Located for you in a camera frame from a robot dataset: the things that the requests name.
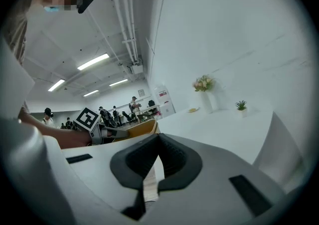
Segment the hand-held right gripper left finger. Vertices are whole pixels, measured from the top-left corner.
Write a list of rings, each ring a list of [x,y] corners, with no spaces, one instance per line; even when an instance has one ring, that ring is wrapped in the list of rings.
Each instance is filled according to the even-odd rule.
[[[46,138],[47,156],[64,197],[71,207],[77,225],[135,225],[123,212],[126,208],[145,207],[158,200],[154,167],[142,181],[142,191],[123,187],[110,169],[114,154],[148,135],[115,143],[62,150],[57,141]]]

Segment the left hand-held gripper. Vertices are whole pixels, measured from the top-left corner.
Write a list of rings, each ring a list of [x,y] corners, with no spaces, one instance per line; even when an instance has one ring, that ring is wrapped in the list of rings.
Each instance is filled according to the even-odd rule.
[[[104,144],[104,138],[126,138],[129,136],[127,130],[116,128],[105,128],[105,125],[100,122],[101,115],[91,109],[83,108],[73,120],[73,123],[80,131],[87,131],[91,137],[92,145]]]

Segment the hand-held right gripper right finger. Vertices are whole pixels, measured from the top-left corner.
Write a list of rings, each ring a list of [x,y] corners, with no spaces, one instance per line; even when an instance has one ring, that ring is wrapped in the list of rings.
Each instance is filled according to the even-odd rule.
[[[263,172],[222,148],[159,134],[158,218],[255,218],[284,198]]]

